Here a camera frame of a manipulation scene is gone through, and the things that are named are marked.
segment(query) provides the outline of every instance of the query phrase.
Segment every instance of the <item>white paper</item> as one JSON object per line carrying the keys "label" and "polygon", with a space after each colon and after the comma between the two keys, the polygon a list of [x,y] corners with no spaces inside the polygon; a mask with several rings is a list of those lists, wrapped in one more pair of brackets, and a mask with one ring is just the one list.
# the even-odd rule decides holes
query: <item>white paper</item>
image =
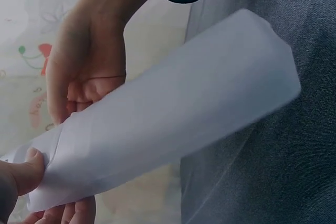
{"label": "white paper", "polygon": [[10,162],[22,162],[30,146],[45,154],[45,177],[29,194],[28,206],[46,210],[117,187],[223,139],[299,92],[290,47],[265,20],[240,10],[19,147]]}

